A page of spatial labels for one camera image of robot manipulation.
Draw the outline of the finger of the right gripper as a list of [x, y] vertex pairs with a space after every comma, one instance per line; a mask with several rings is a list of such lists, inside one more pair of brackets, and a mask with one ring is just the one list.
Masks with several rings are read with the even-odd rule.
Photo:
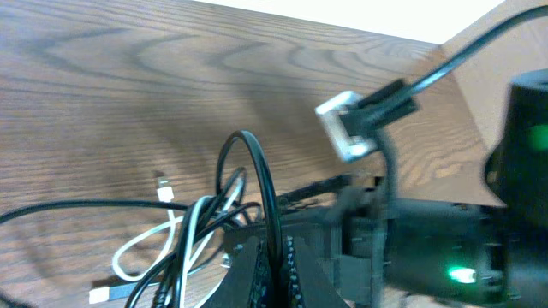
[[343, 251], [343, 231], [340, 224], [325, 220], [326, 207], [308, 208], [278, 216], [272, 230], [265, 222], [224, 231], [222, 248], [236, 255], [247, 240], [256, 237], [266, 244], [278, 245], [289, 237], [302, 238], [318, 257], [332, 257]]

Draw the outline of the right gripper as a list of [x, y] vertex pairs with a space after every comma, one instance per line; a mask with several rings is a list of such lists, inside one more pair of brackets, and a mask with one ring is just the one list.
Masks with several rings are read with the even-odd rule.
[[[336, 175], [276, 197], [293, 205], [352, 183]], [[329, 220], [351, 234], [370, 222], [382, 246], [383, 281], [410, 293], [466, 304], [501, 304], [506, 291], [506, 257], [499, 225], [503, 209], [492, 206], [409, 198], [346, 187]]]

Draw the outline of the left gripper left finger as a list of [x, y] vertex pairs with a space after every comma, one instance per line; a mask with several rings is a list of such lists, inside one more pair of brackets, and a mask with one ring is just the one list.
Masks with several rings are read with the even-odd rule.
[[268, 259], [264, 243], [251, 237], [202, 308], [258, 308], [268, 306]]

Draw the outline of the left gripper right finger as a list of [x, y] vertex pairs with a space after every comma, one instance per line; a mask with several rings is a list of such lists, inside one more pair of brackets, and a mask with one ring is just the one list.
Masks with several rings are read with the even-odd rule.
[[283, 242], [282, 303], [287, 308], [348, 308], [299, 237]]

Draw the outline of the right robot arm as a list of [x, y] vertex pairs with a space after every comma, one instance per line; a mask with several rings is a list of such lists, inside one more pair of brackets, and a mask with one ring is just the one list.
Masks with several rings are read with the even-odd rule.
[[400, 198], [385, 126], [416, 110], [398, 80], [316, 109], [347, 163], [380, 152], [373, 187], [338, 175], [276, 195], [258, 169], [266, 219], [228, 232], [232, 265], [210, 307], [378, 307], [385, 287], [484, 307], [547, 304], [547, 73], [511, 84], [503, 138], [484, 180], [501, 205]]

